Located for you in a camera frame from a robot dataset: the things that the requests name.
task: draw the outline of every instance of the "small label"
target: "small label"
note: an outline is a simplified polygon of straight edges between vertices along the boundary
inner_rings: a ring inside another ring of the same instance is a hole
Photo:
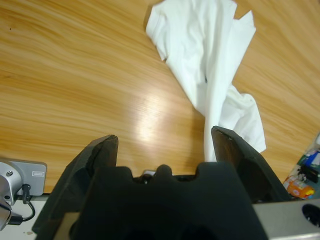
[[[33,171],[32,172],[32,177],[44,177],[45,176],[45,172],[43,171]]]

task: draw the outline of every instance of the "crumpled white fabric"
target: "crumpled white fabric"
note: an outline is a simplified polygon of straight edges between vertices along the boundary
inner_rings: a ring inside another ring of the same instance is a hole
[[[234,19],[236,8],[231,0],[164,0],[153,6],[146,27],[161,59],[205,116],[206,162],[216,161],[213,126],[234,130],[258,152],[266,149],[254,98],[232,85],[256,31],[252,12]]]

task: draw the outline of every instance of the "gray plastic part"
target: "gray plastic part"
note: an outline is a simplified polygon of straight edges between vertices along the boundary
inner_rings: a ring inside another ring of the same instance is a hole
[[[41,196],[44,193],[47,165],[44,162],[21,161],[16,159],[0,158],[0,162],[6,162],[16,169],[21,177],[22,184],[29,184],[31,196]],[[21,188],[16,193],[22,195]]]

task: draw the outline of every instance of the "silver metal plate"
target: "silver metal plate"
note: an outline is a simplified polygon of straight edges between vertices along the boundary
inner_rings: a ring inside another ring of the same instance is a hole
[[[303,214],[303,206],[307,204],[320,208],[320,199],[260,203],[253,208],[269,239],[320,239],[320,228]]]
[[[21,161],[16,159],[0,158],[0,162],[7,162],[14,167],[22,177],[22,184],[31,186],[31,196],[41,196],[44,193],[47,165],[44,162]]]

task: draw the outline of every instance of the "wood grain surface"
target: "wood grain surface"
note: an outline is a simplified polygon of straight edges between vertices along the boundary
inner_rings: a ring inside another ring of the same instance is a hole
[[[0,157],[47,163],[50,192],[91,140],[115,134],[135,176],[194,173],[205,119],[145,34],[155,2],[0,0]],[[320,130],[320,4],[237,3],[257,31],[233,82],[255,97],[262,155],[283,181]]]

